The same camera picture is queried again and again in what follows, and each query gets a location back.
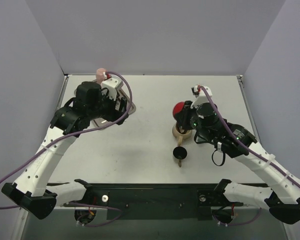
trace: red object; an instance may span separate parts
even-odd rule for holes
[[[232,216],[235,215],[235,204],[232,204],[232,207],[231,207],[231,215],[232,215]]]
[[[184,108],[184,105],[185,105],[185,102],[181,101],[174,106],[173,111],[172,111],[172,115],[174,118],[175,118],[176,114],[178,114],[182,111],[182,109]]]
[[[96,202],[97,202],[97,197],[95,196],[95,197],[93,198],[93,203],[92,203],[92,205],[95,205]],[[89,210],[89,213],[90,213],[91,215],[94,215],[94,213],[90,210],[90,207],[89,207],[88,210]]]

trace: white knob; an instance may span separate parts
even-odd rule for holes
[[[106,203],[106,202],[108,202],[108,200],[109,200],[109,197],[107,195],[102,196],[102,202]]]

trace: wire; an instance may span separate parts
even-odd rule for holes
[[[89,213],[80,215],[80,216],[76,219],[77,223],[79,223],[80,219],[82,219],[83,217],[88,217],[88,216],[89,216]]]
[[[257,158],[261,159],[262,161],[264,161],[265,163],[268,162],[268,160],[266,158],[264,158],[263,156],[259,155],[258,153],[256,153],[255,151],[251,150],[250,148],[248,148],[246,145],[244,145],[241,141],[239,141],[237,139],[237,137],[233,134],[233,132],[231,131],[231,129],[229,128],[229,126],[227,125],[226,121],[223,119],[223,117],[221,116],[221,113],[218,111],[216,105],[214,104],[214,102],[212,101],[211,97],[209,96],[208,91],[206,90],[205,87],[203,86],[198,86],[200,89],[203,90],[206,98],[208,99],[209,103],[211,104],[211,107],[213,108],[214,112],[217,114],[220,122],[222,123],[222,125],[224,126],[225,130],[228,132],[228,134],[234,139],[234,141],[239,144],[243,149],[247,150],[249,153],[255,155]],[[275,165],[273,162],[270,162],[270,165],[272,167],[274,167],[279,173],[281,173],[283,176],[285,176],[290,182],[292,182],[294,185],[296,185],[299,189],[300,189],[300,184],[298,182],[296,182],[292,177],[287,176],[287,174],[277,165]]]
[[[79,134],[85,134],[85,133],[90,133],[90,132],[94,132],[97,130],[102,130],[102,129],[106,129],[112,125],[115,125],[116,123],[120,122],[121,120],[125,119],[125,117],[127,116],[127,114],[129,113],[129,110],[132,106],[132,91],[131,88],[127,82],[127,80],[121,76],[119,73],[116,73],[114,71],[107,71],[105,72],[106,74],[111,74],[111,75],[116,75],[117,77],[119,77],[124,84],[126,85],[128,91],[129,91],[129,97],[130,97],[130,101],[128,102],[127,105],[127,109],[124,112],[124,114],[119,117],[117,120],[113,121],[113,122],[109,122],[108,124],[104,125],[104,126],[100,126],[100,127],[95,127],[92,129],[86,129],[83,131],[77,131],[77,132],[73,132],[64,136],[61,136],[57,139],[55,139],[54,141],[50,142],[49,144],[47,144],[44,148],[42,148],[40,151],[38,151],[33,157],[31,157],[28,161],[26,161],[24,164],[22,164],[21,166],[19,166],[18,168],[16,168],[15,170],[13,170],[12,172],[10,172],[9,174],[7,174],[6,176],[4,176],[3,178],[0,179],[0,184],[7,180],[9,177],[11,177],[12,175],[14,175],[15,173],[19,172],[21,169],[23,169],[25,166],[27,166],[28,164],[30,164],[31,162],[33,162],[35,159],[37,159],[41,154],[43,154],[48,148],[50,148],[51,146],[55,145],[56,143],[58,143],[61,140],[64,140],[66,138],[72,137],[72,136],[77,136]],[[15,209],[15,208],[19,208],[18,205],[14,205],[14,206],[0,206],[0,210],[5,210],[5,209]]]
[[[69,105],[74,101],[75,97],[70,98],[66,103],[64,104],[64,107],[69,107]]]
[[[251,220],[249,221],[245,221],[245,222],[239,222],[239,223],[229,223],[229,224],[226,224],[226,223],[223,223],[223,222],[220,222],[215,215],[213,215],[213,218],[215,220],[217,220],[221,225],[224,225],[224,226],[242,226],[242,225],[247,225],[247,224],[251,224],[252,222],[254,222],[255,220],[257,220],[260,215],[261,215],[261,212],[262,212],[262,209],[259,208],[257,214],[254,216],[254,218],[252,218]]]
[[[222,162],[218,165],[218,164],[216,164],[215,159],[214,159],[214,155],[215,155],[215,152],[216,152],[216,151],[218,151],[218,150],[215,150],[215,151],[212,153],[212,155],[211,155],[212,162],[213,162],[214,165],[216,165],[217,167],[222,167],[222,166],[225,164],[225,162],[226,162],[226,154],[225,154],[224,152],[222,153]]]
[[[106,87],[104,87],[104,88],[102,88],[100,91],[102,92],[103,90],[106,90],[106,93],[103,95],[102,98],[106,98],[106,97],[108,96],[108,94],[109,94],[109,89],[106,88]]]
[[[97,197],[94,197],[94,198],[93,198],[93,203],[92,203],[92,205],[95,205],[96,202],[97,202]],[[95,215],[95,214],[90,210],[90,207],[89,207],[89,213],[90,213],[92,216]]]
[[[229,212],[227,212],[226,210],[224,210],[224,208],[226,208],[226,207],[229,207],[229,205],[225,205],[225,206],[220,207],[217,210],[213,210],[211,212],[211,216],[218,216],[220,213],[224,213],[224,214],[227,214],[227,215],[231,216],[231,214]]]
[[[202,138],[202,137],[199,135],[199,132],[198,132],[198,131],[195,131],[193,140],[194,140],[194,142],[195,142],[196,144],[206,144],[206,143],[209,143],[207,140],[205,140],[204,138]]]
[[[122,214],[124,213],[121,209],[119,208],[115,208],[115,207],[110,207],[110,206],[97,206],[97,205],[89,205],[89,204],[83,204],[83,203],[77,203],[77,202],[71,202],[71,204],[76,205],[78,207],[90,207],[90,208],[98,208],[98,209],[107,209],[107,210],[114,210],[117,212],[120,212],[120,214],[118,216],[116,216],[115,218],[103,222],[103,223],[99,223],[99,224],[84,224],[85,227],[89,227],[89,228],[97,228],[97,227],[102,227],[105,225],[108,225],[110,223],[113,223],[115,220],[118,220]],[[79,221],[80,218],[82,218],[84,215],[81,215],[80,217],[78,217],[77,221]]]

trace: screw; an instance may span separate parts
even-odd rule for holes
[[[200,202],[205,202],[207,199],[206,199],[205,195],[200,195],[199,200],[200,200]]]

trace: cable tie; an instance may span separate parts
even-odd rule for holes
[[[260,170],[266,169],[272,163],[272,161],[275,160],[275,157],[276,157],[275,155],[270,154],[268,161],[266,161],[266,162],[263,161],[264,164],[262,166],[257,166],[255,168],[251,168],[251,170],[253,172],[255,172],[255,171],[260,171]]]
[[[277,185],[280,185],[280,184],[282,184],[286,179],[287,179],[287,177],[289,177],[289,175],[290,175],[290,172],[287,170],[286,172],[285,172],[285,176],[281,179],[281,181],[280,182],[278,182],[278,183],[275,183],[275,184],[272,184],[272,185],[270,185],[270,184],[268,184],[269,185],[269,187],[272,187],[272,186],[277,186]]]
[[[46,146],[43,145],[43,144],[41,144],[41,147],[43,147],[46,151],[53,152],[53,150],[50,149],[50,147],[46,147]]]

